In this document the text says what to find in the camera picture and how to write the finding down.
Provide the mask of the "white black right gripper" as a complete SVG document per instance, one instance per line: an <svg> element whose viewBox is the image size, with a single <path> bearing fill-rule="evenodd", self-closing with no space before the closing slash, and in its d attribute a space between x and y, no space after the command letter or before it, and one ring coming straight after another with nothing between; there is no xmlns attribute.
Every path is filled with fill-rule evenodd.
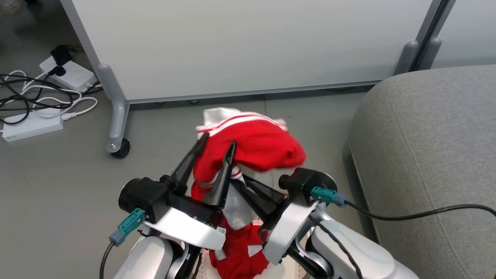
<svg viewBox="0 0 496 279"><path fill-rule="evenodd" d="M243 175L242 180L231 180L231 228L240 230L251 224L256 217L265 221L280 206L286 196L252 177ZM296 256L300 256L303 266L317 266L300 245L298 235L305 236L312 225L308 217L316 209L318 202L310 206L290 202L279 216L274 215L259 228L262 252L266 260L278 265L296 240Z"/></svg>

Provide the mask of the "grey partition foot post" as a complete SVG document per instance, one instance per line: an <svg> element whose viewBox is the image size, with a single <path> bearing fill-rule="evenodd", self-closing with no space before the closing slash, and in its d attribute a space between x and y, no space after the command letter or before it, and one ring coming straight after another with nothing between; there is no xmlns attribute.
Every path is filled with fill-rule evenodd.
<svg viewBox="0 0 496 279"><path fill-rule="evenodd" d="M399 61L396 65L394 76L414 71L418 58L420 46L416 40L409 41L403 47Z"/></svg>
<svg viewBox="0 0 496 279"><path fill-rule="evenodd" d="M416 70L423 71L432 68L436 55L438 54L443 41L441 38L432 38L427 42L422 55L417 63Z"/></svg>

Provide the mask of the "large white partition panel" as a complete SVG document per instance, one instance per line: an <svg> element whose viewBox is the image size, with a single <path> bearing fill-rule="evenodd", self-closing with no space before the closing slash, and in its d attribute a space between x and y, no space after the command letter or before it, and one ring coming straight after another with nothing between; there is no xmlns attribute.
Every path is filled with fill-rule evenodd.
<svg viewBox="0 0 496 279"><path fill-rule="evenodd" d="M94 68L145 103L374 84L433 0L60 0Z"/></svg>

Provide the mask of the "beige shoe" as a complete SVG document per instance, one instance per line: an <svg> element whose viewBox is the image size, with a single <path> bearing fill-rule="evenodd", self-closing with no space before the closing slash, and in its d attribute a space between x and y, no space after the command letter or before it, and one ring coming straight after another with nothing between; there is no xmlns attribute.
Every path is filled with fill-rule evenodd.
<svg viewBox="0 0 496 279"><path fill-rule="evenodd" d="M25 9L27 0L0 0L0 14L18 15Z"/></svg>

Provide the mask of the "white long power strip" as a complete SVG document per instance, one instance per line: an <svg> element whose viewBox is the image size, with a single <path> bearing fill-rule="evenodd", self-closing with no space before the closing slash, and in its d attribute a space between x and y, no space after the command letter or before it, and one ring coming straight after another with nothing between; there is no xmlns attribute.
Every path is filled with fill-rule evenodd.
<svg viewBox="0 0 496 279"><path fill-rule="evenodd" d="M4 140L11 142L59 131L64 125L60 112L55 108L36 110L16 125L3 124L0 132Z"/></svg>

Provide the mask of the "narrow white partition panel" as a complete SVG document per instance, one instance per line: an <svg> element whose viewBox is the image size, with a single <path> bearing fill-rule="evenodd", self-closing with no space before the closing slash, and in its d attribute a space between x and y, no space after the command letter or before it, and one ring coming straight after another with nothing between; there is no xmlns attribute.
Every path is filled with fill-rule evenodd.
<svg viewBox="0 0 496 279"><path fill-rule="evenodd" d="M496 0L455 0L432 68L496 65Z"/></svg>

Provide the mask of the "grey partition leg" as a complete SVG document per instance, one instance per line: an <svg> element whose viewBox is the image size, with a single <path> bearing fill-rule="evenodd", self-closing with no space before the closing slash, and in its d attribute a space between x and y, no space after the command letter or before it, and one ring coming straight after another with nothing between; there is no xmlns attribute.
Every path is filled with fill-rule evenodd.
<svg viewBox="0 0 496 279"><path fill-rule="evenodd" d="M112 119L106 146L107 152L112 153L120 149L122 139L125 138L124 131L130 104L110 65L99 64L97 74L108 99L112 103Z"/></svg>

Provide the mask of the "white square power strip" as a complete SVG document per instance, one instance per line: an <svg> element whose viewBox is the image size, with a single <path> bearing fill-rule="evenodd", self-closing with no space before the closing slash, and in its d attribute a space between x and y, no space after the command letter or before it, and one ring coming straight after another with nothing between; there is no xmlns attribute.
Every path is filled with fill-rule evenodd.
<svg viewBox="0 0 496 279"><path fill-rule="evenodd" d="M57 76L56 74L47 80L68 90L86 92L90 87L97 83L97 77L92 71L78 65L76 62L69 61L62 66L65 74Z"/></svg>

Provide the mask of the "cream perforated laundry basket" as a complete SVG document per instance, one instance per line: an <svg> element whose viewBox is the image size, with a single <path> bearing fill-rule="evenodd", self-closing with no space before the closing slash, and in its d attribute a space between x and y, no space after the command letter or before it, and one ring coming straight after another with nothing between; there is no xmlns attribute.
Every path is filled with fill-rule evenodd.
<svg viewBox="0 0 496 279"><path fill-rule="evenodd" d="M308 279L307 272L292 258L273 265L262 251L258 230L262 221L233 230L223 221L218 231L226 236L223 248L203 250L190 279Z"/></svg>

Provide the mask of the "black caster wheel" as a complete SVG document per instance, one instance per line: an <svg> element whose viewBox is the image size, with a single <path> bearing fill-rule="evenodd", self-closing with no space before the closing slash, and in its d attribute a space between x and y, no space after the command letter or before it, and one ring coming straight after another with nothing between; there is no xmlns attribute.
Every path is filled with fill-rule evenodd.
<svg viewBox="0 0 496 279"><path fill-rule="evenodd" d="M110 153L112 157L123 159L126 158L131 150L131 143L127 138L123 138L121 142L121 147L116 152Z"/></svg>

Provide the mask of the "black power adapter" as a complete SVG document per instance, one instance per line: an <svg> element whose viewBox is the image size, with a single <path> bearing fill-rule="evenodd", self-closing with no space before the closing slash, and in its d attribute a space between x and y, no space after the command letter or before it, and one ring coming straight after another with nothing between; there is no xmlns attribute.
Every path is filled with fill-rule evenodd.
<svg viewBox="0 0 496 279"><path fill-rule="evenodd" d="M67 45L58 45L55 49L52 49L51 57L57 66L63 66L72 60L72 56Z"/></svg>

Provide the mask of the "grey fabric sofa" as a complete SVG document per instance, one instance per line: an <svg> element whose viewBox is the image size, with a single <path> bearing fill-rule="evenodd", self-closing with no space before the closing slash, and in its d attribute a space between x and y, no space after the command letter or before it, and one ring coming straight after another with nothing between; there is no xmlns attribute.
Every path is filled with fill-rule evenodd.
<svg viewBox="0 0 496 279"><path fill-rule="evenodd" d="M381 81L365 94L348 140L373 214L460 204L496 210L496 65ZM379 243L421 279L496 276L496 217L489 212L373 223Z"/></svg>

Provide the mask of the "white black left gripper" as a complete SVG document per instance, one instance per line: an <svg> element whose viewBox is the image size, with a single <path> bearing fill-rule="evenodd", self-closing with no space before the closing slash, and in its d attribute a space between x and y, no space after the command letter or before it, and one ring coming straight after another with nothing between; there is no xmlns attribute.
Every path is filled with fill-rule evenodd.
<svg viewBox="0 0 496 279"><path fill-rule="evenodd" d="M156 222L147 220L144 224L166 236L193 246L219 250L223 247L226 237L217 230L222 220L222 212L213 207L225 206L237 147L236 142L231 141L211 191L204 196L205 204L189 196L177 195L186 193L188 179L197 159L204 151L208 138L209 133L203 133L174 172L161 177L161 182L168 186L172 193L152 208L160 218Z"/></svg>

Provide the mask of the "red and white clothing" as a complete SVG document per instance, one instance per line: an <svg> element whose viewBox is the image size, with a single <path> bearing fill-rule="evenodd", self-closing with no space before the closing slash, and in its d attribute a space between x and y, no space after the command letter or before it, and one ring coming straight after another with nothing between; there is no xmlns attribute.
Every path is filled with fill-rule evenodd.
<svg viewBox="0 0 496 279"><path fill-rule="evenodd" d="M222 160L231 142L236 143L232 182L246 185L243 175L274 169L294 169L305 161L302 146L288 132L283 119L231 108L206 109L197 137L208 134L203 154L193 169L191 197L203 201L212 191ZM233 186L229 187L221 228L226 240L221 250L209 251L209 259L221 279L254 279L268 267L253 224L257 215Z"/></svg>

